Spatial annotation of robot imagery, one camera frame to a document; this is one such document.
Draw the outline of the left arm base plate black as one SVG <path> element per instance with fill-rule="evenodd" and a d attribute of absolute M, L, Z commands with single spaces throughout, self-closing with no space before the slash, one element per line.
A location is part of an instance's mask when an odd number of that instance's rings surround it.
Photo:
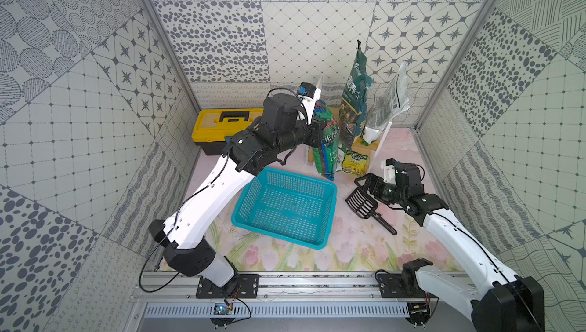
<path fill-rule="evenodd" d="M 226 285 L 219 287 L 206 278 L 200 278 L 196 292 L 197 299 L 211 298 L 256 298 L 259 287 L 259 275 L 237 274 Z"/>

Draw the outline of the tall dark green fertilizer bag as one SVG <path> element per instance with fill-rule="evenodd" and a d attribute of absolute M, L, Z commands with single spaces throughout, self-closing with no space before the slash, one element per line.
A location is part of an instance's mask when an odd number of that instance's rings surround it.
<path fill-rule="evenodd" d="M 368 90 L 372 79 L 367 71 L 367 58 L 357 41 L 356 55 L 346 80 L 339 109 L 340 144 L 350 150 L 355 139 L 361 135 L 366 120 Z"/>

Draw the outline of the clear white fertilizer bag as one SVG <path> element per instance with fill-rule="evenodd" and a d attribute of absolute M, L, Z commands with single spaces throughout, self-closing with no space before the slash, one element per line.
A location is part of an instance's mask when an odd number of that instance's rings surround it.
<path fill-rule="evenodd" d="M 393 119 L 410 108 L 407 94 L 407 65 L 402 63 L 398 73 L 375 99 L 367 111 L 362 139 L 366 145 L 379 140 Z"/>

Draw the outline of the colourful green fertilizer bag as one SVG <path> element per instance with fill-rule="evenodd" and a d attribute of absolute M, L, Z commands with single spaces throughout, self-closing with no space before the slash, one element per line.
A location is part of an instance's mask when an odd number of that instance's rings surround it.
<path fill-rule="evenodd" d="M 325 179 L 334 181 L 338 170 L 338 151 L 340 145 L 340 128 L 337 119 L 327 104 L 320 100 L 316 104 L 317 117 L 325 122 L 322 138 L 317 149 L 313 149 L 314 165 L 318 173 Z"/>

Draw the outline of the teal plastic basket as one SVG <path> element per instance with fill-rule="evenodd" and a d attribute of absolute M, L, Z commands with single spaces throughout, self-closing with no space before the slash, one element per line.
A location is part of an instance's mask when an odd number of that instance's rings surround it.
<path fill-rule="evenodd" d="M 333 182 L 268 167 L 244 187 L 231 221 L 237 228 L 321 250 L 336 203 Z"/>

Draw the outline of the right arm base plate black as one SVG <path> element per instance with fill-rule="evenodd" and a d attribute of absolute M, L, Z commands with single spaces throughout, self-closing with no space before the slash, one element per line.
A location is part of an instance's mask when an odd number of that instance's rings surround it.
<path fill-rule="evenodd" d="M 378 270 L 374 274 L 375 280 L 383 298 L 431 298 L 437 299 L 436 295 L 424 292 L 415 280 L 413 275 L 403 273 L 391 273 L 385 270 Z"/>

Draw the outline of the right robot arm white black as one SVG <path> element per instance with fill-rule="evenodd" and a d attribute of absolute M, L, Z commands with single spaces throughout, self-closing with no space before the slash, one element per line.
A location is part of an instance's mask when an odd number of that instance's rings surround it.
<path fill-rule="evenodd" d="M 391 234 L 397 231 L 377 213 L 379 205 L 404 211 L 449 251 L 472 280 L 472 286 L 439 270 L 430 260 L 402 266 L 400 285 L 407 295 L 427 293 L 467 317 L 477 331 L 543 331 L 543 287 L 506 266 L 461 224 L 449 205 L 424 190 L 424 169 L 414 163 L 387 159 L 383 176 L 368 173 L 355 179 L 346 198 L 360 217 L 374 218 Z"/>

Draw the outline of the yellow small fertilizer bag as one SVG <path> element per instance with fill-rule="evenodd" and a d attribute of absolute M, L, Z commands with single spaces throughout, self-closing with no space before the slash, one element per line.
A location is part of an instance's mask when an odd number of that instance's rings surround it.
<path fill-rule="evenodd" d="M 356 151 L 347 150 L 342 162 L 342 171 L 354 176 L 364 176 L 369 168 L 369 156 Z"/>

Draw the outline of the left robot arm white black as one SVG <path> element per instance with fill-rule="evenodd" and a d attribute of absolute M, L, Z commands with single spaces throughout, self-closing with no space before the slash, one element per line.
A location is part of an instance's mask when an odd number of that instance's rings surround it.
<path fill-rule="evenodd" d="M 230 138 L 221 158 L 195 193 L 166 220 L 154 220 L 149 232 L 157 249 L 175 271 L 200 276 L 229 294 L 237 289 L 237 270 L 216 253 L 204 234 L 226 204 L 268 165 L 285 159 L 305 144 L 316 147 L 325 122 L 314 116 L 321 90 L 300 87 L 271 90 L 263 103 L 262 115 L 249 127 Z"/>

